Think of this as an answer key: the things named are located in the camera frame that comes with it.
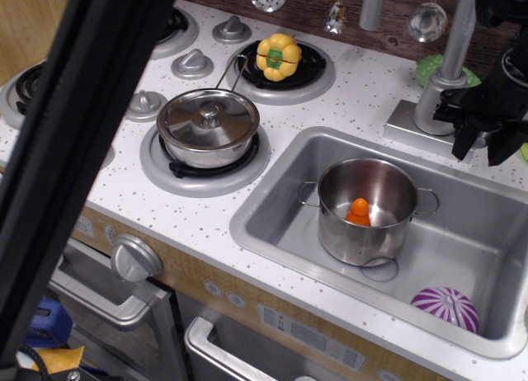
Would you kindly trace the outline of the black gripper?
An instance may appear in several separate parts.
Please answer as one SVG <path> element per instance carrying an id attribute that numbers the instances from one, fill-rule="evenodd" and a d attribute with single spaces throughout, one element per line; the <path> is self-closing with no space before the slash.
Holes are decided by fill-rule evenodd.
<path id="1" fill-rule="evenodd" d="M 477 22 L 488 29 L 518 25 L 489 75 L 474 87 L 444 90 L 434 120 L 455 127 L 452 154 L 463 160 L 487 146 L 488 165 L 498 166 L 527 142 L 527 0 L 475 0 Z"/>

